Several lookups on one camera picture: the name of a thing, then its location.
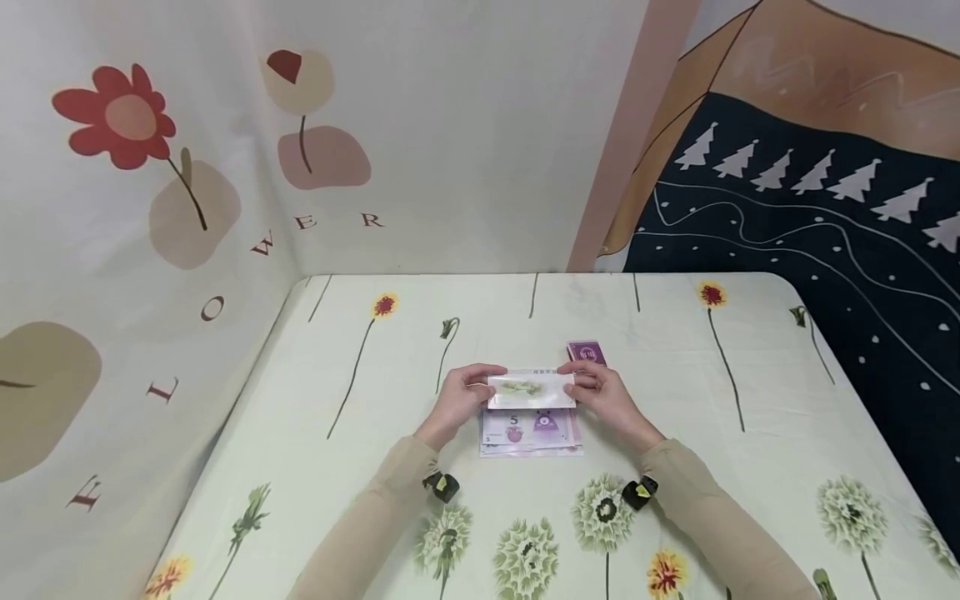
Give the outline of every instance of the purple card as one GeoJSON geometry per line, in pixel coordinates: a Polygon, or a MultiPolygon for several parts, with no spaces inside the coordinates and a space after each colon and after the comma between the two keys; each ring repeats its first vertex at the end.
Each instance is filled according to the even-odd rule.
{"type": "Polygon", "coordinates": [[[603,350],[600,349],[600,343],[596,340],[567,342],[566,351],[570,355],[570,360],[591,360],[604,367],[607,366],[607,359],[603,357],[603,350]]]}

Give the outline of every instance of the card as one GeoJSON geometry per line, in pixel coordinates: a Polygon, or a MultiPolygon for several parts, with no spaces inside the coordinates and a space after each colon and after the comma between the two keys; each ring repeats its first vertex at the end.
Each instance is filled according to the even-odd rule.
{"type": "Polygon", "coordinates": [[[607,366],[607,359],[604,358],[600,343],[596,340],[567,342],[566,352],[570,355],[570,360],[589,360],[604,367],[607,366]]]}
{"type": "Polygon", "coordinates": [[[573,383],[573,375],[561,375],[552,369],[509,371],[487,377],[496,390],[487,408],[500,410],[576,408],[577,403],[564,392],[573,383]]]}
{"type": "Polygon", "coordinates": [[[569,410],[483,413],[482,445],[511,446],[511,450],[575,445],[569,410]]]}

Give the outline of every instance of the person's right hand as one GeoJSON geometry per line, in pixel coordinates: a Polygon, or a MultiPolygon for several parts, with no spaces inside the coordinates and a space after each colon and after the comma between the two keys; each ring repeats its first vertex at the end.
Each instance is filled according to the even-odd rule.
{"type": "Polygon", "coordinates": [[[562,365],[557,372],[564,375],[574,373],[574,385],[566,384],[564,392],[589,408],[624,443],[637,451],[646,452],[666,439],[636,408],[620,374],[613,369],[593,361],[578,360],[562,365]]]}

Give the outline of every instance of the white fabric backdrop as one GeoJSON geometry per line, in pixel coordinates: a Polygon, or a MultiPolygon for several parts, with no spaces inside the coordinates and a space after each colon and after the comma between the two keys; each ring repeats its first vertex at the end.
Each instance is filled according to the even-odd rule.
{"type": "Polygon", "coordinates": [[[645,10],[0,5],[0,595],[136,597],[300,276],[562,269],[645,10]]]}

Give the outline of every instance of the white tree pattern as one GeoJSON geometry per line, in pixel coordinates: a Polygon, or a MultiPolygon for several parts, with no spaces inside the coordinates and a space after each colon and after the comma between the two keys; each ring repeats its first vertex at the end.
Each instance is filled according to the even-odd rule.
{"type": "Polygon", "coordinates": [[[686,171],[690,165],[703,166],[707,164],[707,153],[710,151],[710,142],[713,141],[713,128],[717,126],[716,121],[710,123],[710,128],[703,132],[693,142],[689,148],[684,150],[684,155],[674,160],[675,163],[682,165],[681,171],[686,171]]]}
{"type": "Polygon", "coordinates": [[[751,183],[756,186],[756,191],[762,192],[765,189],[780,189],[783,184],[780,180],[786,175],[786,168],[790,166],[790,153],[793,149],[786,151],[783,157],[775,162],[772,167],[761,173],[751,183]]]}
{"type": "Polygon", "coordinates": [[[920,207],[920,200],[926,197],[926,185],[933,181],[928,177],[920,185],[911,187],[895,198],[891,198],[881,206],[874,206],[871,210],[880,216],[880,221],[887,221],[890,217],[910,223],[910,213],[920,207]]]}
{"type": "Polygon", "coordinates": [[[747,163],[750,162],[750,158],[754,155],[754,146],[760,140],[755,139],[750,144],[744,146],[740,150],[737,150],[730,156],[727,156],[723,159],[723,162],[713,167],[714,171],[720,172],[720,179],[726,177],[727,175],[733,175],[743,179],[743,170],[747,168],[747,163]]]}
{"type": "Polygon", "coordinates": [[[813,168],[801,177],[800,181],[790,189],[797,192],[798,196],[802,196],[806,191],[824,189],[824,179],[827,178],[827,169],[832,164],[830,157],[833,156],[834,152],[836,152],[836,150],[830,150],[826,156],[821,158],[820,162],[813,165],[813,168]]]}
{"type": "Polygon", "coordinates": [[[924,233],[933,238],[929,243],[930,248],[943,246],[947,252],[957,252],[957,238],[960,238],[960,212],[937,222],[937,227],[924,229],[924,233]]]}
{"type": "Polygon", "coordinates": [[[880,159],[874,158],[873,162],[840,179],[836,185],[828,187],[827,191],[833,192],[836,200],[851,198],[859,203],[866,202],[863,193],[870,191],[870,180],[874,178],[878,164],[880,159]]]}

